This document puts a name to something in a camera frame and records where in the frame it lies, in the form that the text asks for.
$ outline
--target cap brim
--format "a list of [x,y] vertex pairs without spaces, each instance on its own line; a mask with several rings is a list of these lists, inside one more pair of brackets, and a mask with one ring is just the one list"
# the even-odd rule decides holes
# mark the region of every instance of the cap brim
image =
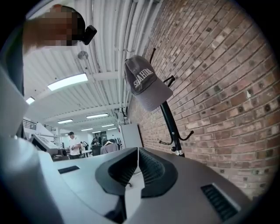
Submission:
[[153,111],[172,96],[172,90],[157,78],[146,90],[135,95],[142,106]]

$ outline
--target gray baseball cap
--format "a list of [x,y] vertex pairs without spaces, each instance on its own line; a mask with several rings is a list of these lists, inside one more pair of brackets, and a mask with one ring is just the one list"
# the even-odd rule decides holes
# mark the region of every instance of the gray baseball cap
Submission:
[[124,74],[129,91],[148,111],[155,110],[173,94],[157,77],[151,64],[139,55],[125,60]]

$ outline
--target white shirt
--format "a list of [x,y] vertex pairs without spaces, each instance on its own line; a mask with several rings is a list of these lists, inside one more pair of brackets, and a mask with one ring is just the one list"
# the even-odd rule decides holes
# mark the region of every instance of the white shirt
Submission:
[[79,148],[71,150],[72,146],[75,146],[77,144],[80,144],[80,142],[76,137],[69,140],[70,155],[72,155],[72,156],[80,155],[80,149]]

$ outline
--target black pants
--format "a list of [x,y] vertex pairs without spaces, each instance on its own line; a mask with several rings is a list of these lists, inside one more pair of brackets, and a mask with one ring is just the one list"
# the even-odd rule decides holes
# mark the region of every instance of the black pants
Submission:
[[70,159],[79,159],[80,156],[79,155],[69,155]]

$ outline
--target man in white shirt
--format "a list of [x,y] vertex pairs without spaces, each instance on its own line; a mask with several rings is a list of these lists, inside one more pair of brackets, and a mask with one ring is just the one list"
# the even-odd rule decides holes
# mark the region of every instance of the man in white shirt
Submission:
[[80,158],[80,141],[75,137],[74,132],[71,131],[68,133],[70,140],[69,140],[69,147],[70,147],[70,159],[78,159]]

